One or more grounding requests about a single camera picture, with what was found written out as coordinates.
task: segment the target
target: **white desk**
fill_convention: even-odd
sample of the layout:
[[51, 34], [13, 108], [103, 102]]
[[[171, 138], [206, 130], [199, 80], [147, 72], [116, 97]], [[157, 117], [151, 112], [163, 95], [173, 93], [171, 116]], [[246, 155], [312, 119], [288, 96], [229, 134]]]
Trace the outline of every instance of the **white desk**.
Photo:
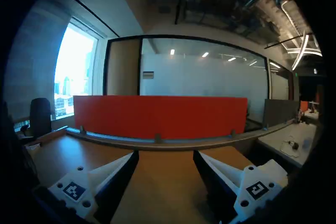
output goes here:
[[[259, 137], [258, 142], [300, 168], [307, 160], [315, 136], [315, 131], [316, 126], [313, 124], [291, 124], [274, 133]], [[297, 152], [293, 151], [292, 153], [290, 153], [289, 151], [292, 151], [292, 149], [288, 149], [288, 146], [284, 146], [289, 145], [286, 142], [290, 140], [294, 140], [299, 144]], [[305, 149], [302, 148], [304, 140], [307, 140], [309, 142]], [[297, 157], [289, 156], [283, 151], [290, 155], [295, 153]]]
[[314, 119], [314, 120], [318, 120], [318, 112], [317, 113], [310, 113], [310, 109], [308, 109], [306, 112], [305, 112], [305, 116], [308, 117], [308, 118], [311, 118], [311, 119]]

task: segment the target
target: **curved light fixture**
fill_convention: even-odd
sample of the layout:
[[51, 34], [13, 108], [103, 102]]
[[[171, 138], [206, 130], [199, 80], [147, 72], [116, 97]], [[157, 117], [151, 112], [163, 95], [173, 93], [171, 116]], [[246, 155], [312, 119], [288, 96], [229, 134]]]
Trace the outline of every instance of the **curved light fixture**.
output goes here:
[[[300, 50], [300, 48], [288, 48], [287, 50], [289, 50], [289, 51]], [[321, 52], [320, 49], [315, 49], [315, 48], [306, 48], [306, 50], [313, 50], [313, 51]]]
[[[287, 52], [287, 53], [299, 53], [299, 51], [296, 50], [296, 51]], [[303, 54], [314, 54], [314, 55], [318, 55], [322, 57], [322, 53], [308, 51], [307, 49], [303, 52]]]
[[304, 36], [304, 40], [303, 40], [303, 42], [302, 42], [302, 44], [301, 44], [300, 52], [299, 52], [299, 54], [297, 55], [297, 58], [295, 59], [294, 64], [293, 64], [293, 66], [292, 66], [292, 67], [293, 67], [293, 68], [292, 68], [293, 71], [294, 71], [294, 69], [297, 67], [297, 65], [299, 64], [299, 62], [300, 62], [300, 60], [301, 60], [301, 58], [302, 58], [302, 56], [303, 56], [303, 54], [304, 54], [304, 52], [305, 52], [305, 50], [306, 50], [308, 40], [309, 40], [309, 35], [305, 35], [305, 36]]

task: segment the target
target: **sky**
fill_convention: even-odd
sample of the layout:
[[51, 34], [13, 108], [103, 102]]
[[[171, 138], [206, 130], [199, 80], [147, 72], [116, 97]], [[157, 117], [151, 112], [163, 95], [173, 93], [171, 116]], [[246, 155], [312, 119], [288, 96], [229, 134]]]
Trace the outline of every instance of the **sky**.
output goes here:
[[55, 83], [63, 83], [66, 76], [75, 82], [83, 80], [86, 74], [85, 59], [92, 51], [94, 40], [67, 27], [58, 53]]

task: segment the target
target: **gray partition panel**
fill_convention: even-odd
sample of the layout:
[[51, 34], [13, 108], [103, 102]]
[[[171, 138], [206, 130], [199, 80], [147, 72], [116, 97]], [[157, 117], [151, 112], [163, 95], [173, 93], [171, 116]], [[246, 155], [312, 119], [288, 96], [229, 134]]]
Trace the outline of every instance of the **gray partition panel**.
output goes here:
[[295, 118], [299, 101], [265, 99], [263, 126], [274, 126]]

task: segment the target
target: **building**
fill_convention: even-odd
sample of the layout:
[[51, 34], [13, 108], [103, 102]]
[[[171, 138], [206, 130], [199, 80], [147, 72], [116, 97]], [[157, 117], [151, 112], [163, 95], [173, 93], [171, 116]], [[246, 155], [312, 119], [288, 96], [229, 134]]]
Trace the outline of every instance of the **building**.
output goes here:
[[69, 95], [54, 94], [56, 118], [74, 112], [74, 98]]
[[60, 83], [55, 83], [54, 85], [54, 93], [55, 94], [60, 94]]
[[68, 76], [64, 79], [63, 94], [70, 95], [70, 80]]

